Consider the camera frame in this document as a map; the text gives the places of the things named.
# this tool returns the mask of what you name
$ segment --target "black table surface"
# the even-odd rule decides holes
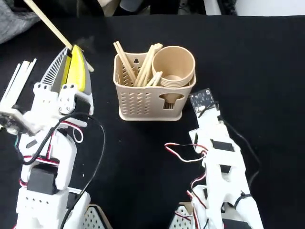
[[[137,16],[58,19],[54,23],[85,50],[95,68],[91,74],[94,115],[107,131],[102,166],[88,192],[102,207],[113,228],[167,228],[185,191],[203,170],[184,164],[165,151],[166,142],[189,143],[188,131],[197,127],[188,102],[177,122],[126,122],[118,114],[112,82],[112,45],[119,40],[126,52],[145,52],[153,43],[180,45],[196,59],[197,85],[209,87],[223,117],[255,148],[262,161],[253,183],[265,228],[303,225],[305,17]],[[37,63],[17,102],[30,109],[32,88],[63,48],[42,23],[0,45],[0,91],[3,93],[17,65]],[[82,188],[100,156],[102,135],[94,125],[84,130],[78,145],[70,186]],[[257,164],[241,146],[249,177]],[[16,221],[20,165],[14,137],[0,132],[0,228]],[[185,149],[182,154],[196,154]]]

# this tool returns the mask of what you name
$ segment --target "perforated panel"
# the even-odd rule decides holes
[[[123,115],[148,115],[150,113],[151,93],[121,92]]]
[[[64,59],[64,56],[66,55],[67,50],[68,50],[68,48],[66,47],[57,55],[57,57],[54,59],[54,61],[51,63],[51,65],[48,67],[47,71],[43,75],[43,77],[41,79],[41,83],[45,83],[45,84],[53,86],[57,73],[60,69],[61,62]]]
[[[185,206],[179,206],[177,212],[183,216],[189,215]],[[193,217],[189,217],[188,219],[185,219],[175,214],[169,229],[192,229],[192,218]]]
[[[93,207],[88,208],[82,225],[84,226],[84,229],[106,229],[99,214]]]

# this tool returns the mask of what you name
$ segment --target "wire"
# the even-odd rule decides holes
[[[196,212],[196,208],[195,208],[195,204],[194,204],[194,207],[193,207],[193,214],[194,214],[194,220],[195,220],[195,227],[196,229],[200,229],[200,224],[199,224],[199,220],[198,220],[198,217],[197,217],[197,212]]]
[[[177,215],[177,216],[179,216],[179,217],[181,217],[181,218],[184,218],[184,219],[186,219],[186,220],[188,220],[188,221],[191,221],[191,220],[189,219],[189,217],[192,217],[192,216],[193,216],[193,215],[184,216],[184,215],[182,215],[181,213],[179,213],[178,211],[175,211],[175,215]]]
[[[216,109],[219,109],[219,103],[217,101],[214,101],[212,104],[207,105],[198,115],[198,118],[200,118],[208,109],[210,109],[212,106],[216,106]]]
[[[200,117],[204,114],[204,112],[205,112],[207,109],[209,109],[211,106],[213,106],[213,105],[215,105],[216,108],[217,108],[217,110],[219,110],[219,102],[214,101],[213,104],[208,105],[205,109],[203,109],[203,110],[200,112],[198,118],[200,118]],[[243,135],[241,135],[232,125],[230,125],[227,121],[225,121],[224,118],[223,118],[221,115],[219,116],[219,119],[222,120],[222,121],[224,122],[224,124],[225,124],[227,127],[229,127],[237,136],[239,136],[239,137],[246,143],[247,147],[248,147],[249,150],[250,150],[250,153],[252,154],[252,156],[254,157],[254,159],[256,160],[256,162],[258,163],[258,166],[259,166],[259,167],[258,167],[258,170],[257,170],[255,173],[253,173],[253,174],[250,176],[249,180],[248,180],[248,185],[249,185],[249,188],[251,189],[251,185],[252,185],[254,179],[255,179],[255,178],[257,177],[257,175],[259,174],[259,171],[260,171],[260,168],[261,168],[262,163],[261,163],[260,159],[258,158],[258,156],[256,155],[256,153],[254,152],[254,150],[253,150],[252,146],[250,145],[249,141],[248,141]]]
[[[260,171],[260,168],[261,168],[261,161],[258,158],[258,156],[256,155],[256,153],[254,152],[254,150],[253,150],[252,146],[250,145],[250,143],[248,142],[248,140],[244,136],[242,136],[235,128],[233,128],[233,126],[231,126],[227,121],[225,121],[223,117],[219,116],[219,118],[224,122],[224,124],[227,127],[229,127],[237,136],[239,136],[246,143],[247,147],[250,150],[251,155],[254,157],[254,159],[256,160],[256,162],[259,165],[258,170],[255,173],[253,173],[252,176],[249,178],[248,183],[249,183],[249,188],[251,189],[251,185],[253,183],[253,180],[259,174],[259,171]]]
[[[208,149],[206,147],[204,147],[202,145],[198,145],[198,144],[185,144],[185,145],[181,145],[181,144],[178,144],[178,143],[169,142],[169,143],[166,143],[164,146],[165,146],[165,149],[167,149],[172,154],[176,155],[181,161],[183,161],[185,163],[201,161],[206,156],[206,151],[208,151]],[[168,146],[197,146],[197,147],[201,147],[201,148],[203,148],[203,150],[201,151],[201,155],[203,155],[203,156],[201,158],[198,158],[198,159],[185,160],[176,151],[172,150]]]
[[[196,182],[203,180],[205,177],[206,177],[206,168],[204,169],[204,174],[201,177],[197,177],[191,182],[191,189],[193,189],[193,186]]]
[[[194,196],[198,199],[199,203],[206,209],[206,205],[199,199],[199,197],[196,195],[196,193],[193,191],[192,192],[194,194]],[[186,191],[186,194],[191,198],[193,199],[193,195],[192,193],[190,193],[190,191]]]
[[[27,187],[28,186],[28,183],[24,182],[21,178],[19,178],[19,184],[20,184],[21,187]]]
[[[61,229],[63,229],[63,227],[64,227],[64,225],[65,225],[65,223],[66,223],[66,221],[67,221],[67,219],[68,219],[68,217],[69,217],[71,211],[73,210],[73,208],[75,207],[75,205],[77,204],[77,202],[80,200],[80,198],[82,197],[82,195],[85,193],[85,191],[86,191],[87,187],[89,186],[89,184],[90,184],[90,183],[92,182],[92,180],[94,179],[94,177],[95,177],[95,175],[96,175],[96,173],[97,173],[97,171],[98,171],[98,169],[99,169],[99,167],[100,167],[100,164],[101,164],[101,161],[102,161],[102,158],[103,158],[103,155],[104,155],[104,151],[105,151],[105,145],[106,145],[106,132],[105,132],[105,130],[104,130],[104,127],[102,126],[102,124],[100,123],[100,121],[99,121],[98,119],[96,119],[95,117],[93,117],[92,115],[89,115],[89,114],[87,114],[87,113],[76,112],[76,113],[69,114],[69,115],[67,115],[67,116],[65,116],[65,117],[63,117],[63,118],[61,118],[60,121],[59,121],[59,123],[57,123],[57,125],[56,125],[54,128],[52,128],[52,129],[56,129],[56,128],[59,126],[60,122],[66,120],[67,118],[70,118],[70,117],[73,117],[73,116],[79,116],[79,115],[80,115],[80,116],[85,116],[85,117],[87,117],[87,118],[89,118],[89,119],[95,121],[95,123],[97,123],[97,124],[100,126],[101,131],[103,132],[103,137],[104,137],[104,138],[103,138],[103,146],[102,146],[102,152],[101,152],[100,159],[99,159],[99,161],[98,161],[98,163],[97,163],[97,166],[96,166],[96,168],[95,168],[95,170],[94,170],[94,172],[93,172],[93,175],[91,176],[91,178],[89,179],[89,181],[87,182],[87,184],[85,185],[85,187],[82,189],[82,191],[79,193],[79,195],[77,196],[75,202],[74,202],[74,203],[69,207],[69,209],[67,210],[67,212],[66,212],[66,214],[65,214],[65,216],[64,216],[64,218],[63,218],[63,220],[62,220],[62,223],[61,223],[61,227],[60,227]]]
[[[209,219],[206,220],[205,226],[203,227],[203,229],[205,229],[208,226],[209,223]]]
[[[52,139],[53,139],[53,136],[55,135],[55,131],[52,133],[52,135],[51,135],[51,139],[50,139],[50,143],[49,143],[49,147],[48,147],[48,151],[47,151],[47,155],[46,155],[46,158],[48,159],[48,160],[50,160],[51,159],[51,148],[52,148],[52,144],[51,144],[51,142],[52,142]]]
[[[75,112],[75,113],[71,113],[71,114],[68,114],[62,118],[59,119],[58,123],[50,128],[49,132],[47,133],[47,135],[45,136],[45,138],[43,139],[43,141],[41,142],[41,145],[38,147],[37,151],[34,153],[33,157],[29,160],[29,161],[24,161],[23,160],[23,164],[28,166],[30,164],[32,164],[38,157],[39,157],[39,154],[40,152],[42,151],[44,145],[47,143],[47,141],[49,140],[49,138],[51,137],[51,134],[58,128],[58,126],[61,124],[62,121],[65,121],[66,119],[68,118],[72,118],[72,117],[76,117],[76,116],[85,116],[85,117],[89,117],[90,119],[93,119],[94,117],[92,117],[91,115],[87,114],[87,113],[83,113],[83,112]],[[18,149],[18,144],[15,146],[16,150],[21,154],[21,152],[19,151]]]
[[[24,156],[23,158],[24,159],[32,159],[33,157],[32,156]],[[49,164],[49,165],[52,165],[52,166],[58,166],[59,165],[59,162],[51,161],[51,160],[48,160],[48,159],[43,159],[43,158],[40,158],[40,157],[38,157],[36,159],[36,161],[39,161],[39,162],[42,162],[42,163],[45,163],[45,164]]]
[[[73,124],[73,123],[70,123],[70,122],[67,122],[67,121],[62,121],[61,124],[64,124],[64,125],[67,125],[67,126],[70,126],[73,128],[73,138],[75,140],[75,142],[77,143],[82,143],[83,140],[84,140],[84,134],[82,133],[81,129],[79,126]],[[75,130],[77,130],[80,135],[81,135],[81,139],[80,140],[77,140],[76,136],[75,136]]]

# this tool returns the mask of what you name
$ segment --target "wooden stick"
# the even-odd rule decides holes
[[[137,79],[135,81],[135,84],[134,84],[135,87],[139,87],[143,83],[142,75],[143,75],[143,72],[144,72],[144,68],[145,68],[145,66],[146,66],[146,64],[148,62],[148,59],[149,59],[150,54],[152,53],[153,49],[154,49],[154,47],[153,47],[153,45],[151,45],[149,50],[148,50],[148,52],[147,52],[147,54],[146,54],[146,57],[145,57],[144,62],[142,64],[142,67],[141,67],[141,69],[139,71],[138,77],[137,77]]]
[[[154,44],[153,45],[153,50],[151,51],[151,53],[148,53],[148,60],[147,60],[147,63],[146,65],[142,68],[144,69],[142,75],[140,76],[140,80],[138,82],[138,87],[141,87],[141,86],[146,86],[147,84],[147,80],[151,74],[151,68],[152,68],[152,62],[153,62],[153,57],[154,55],[163,47],[162,44],[160,43],[157,43],[157,44]]]
[[[157,86],[158,82],[161,79],[162,74],[163,72],[157,72],[156,75],[154,75],[155,80],[153,82],[153,86]]]
[[[127,56],[126,56],[126,54],[125,54],[125,52],[124,52],[124,50],[123,50],[123,48],[122,48],[120,42],[116,42],[116,44],[117,44],[119,50],[121,51],[122,56],[123,56],[123,58],[124,58],[124,60],[125,60],[125,62],[126,62],[125,68],[126,68],[126,69],[129,68],[129,70],[130,70],[130,77],[131,77],[131,79],[132,79],[132,82],[135,83],[136,77],[135,77],[135,74],[134,74],[134,72],[133,72],[133,70],[132,70],[132,67],[131,67],[130,63],[129,63],[129,60],[128,60],[128,58],[127,58]]]
[[[138,87],[146,85],[146,84],[143,85],[143,82],[144,82],[144,79],[146,78],[147,70],[149,69],[149,67],[152,64],[153,56],[154,56],[154,47],[150,52],[147,53],[147,58],[148,58],[147,62],[145,63],[144,66],[142,65],[142,67],[141,67],[141,70],[143,70],[143,71],[142,71],[142,74],[140,76],[138,76],[138,77],[140,77],[139,82],[137,84]]]
[[[113,43],[116,52],[118,53],[123,65],[125,66],[125,69],[127,71],[128,76],[130,77],[130,80],[133,82],[133,84],[135,83],[135,76],[134,73],[132,71],[132,67],[130,66],[127,57],[124,56],[124,52],[122,53],[122,51],[120,50],[120,48],[118,47],[117,43]]]
[[[148,78],[149,78],[149,75],[150,75],[151,69],[152,69],[152,62],[153,62],[154,54],[155,54],[155,50],[153,51],[152,55],[150,56],[146,69],[145,69],[145,77],[144,77],[144,80],[142,83],[143,87],[145,87],[147,85],[147,81],[148,81]]]
[[[146,87],[152,86],[154,80],[156,79],[155,76],[156,76],[156,75],[154,75],[154,76],[152,77],[152,79],[148,82],[148,84],[146,85]]]
[[[47,25],[47,27],[57,36],[57,38],[72,51],[72,44],[62,35],[55,25],[47,18],[47,16],[39,9],[32,0],[24,0],[24,2],[38,15],[38,17]],[[94,72],[94,68],[87,62],[90,72]]]

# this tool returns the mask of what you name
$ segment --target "utensil holder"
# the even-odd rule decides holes
[[[147,53],[125,53],[137,76]],[[113,82],[119,99],[119,115],[125,121],[177,121],[192,87],[196,74],[188,86],[166,88],[160,86],[133,87],[118,55],[114,58]],[[164,94],[181,94],[175,103],[167,103]]]

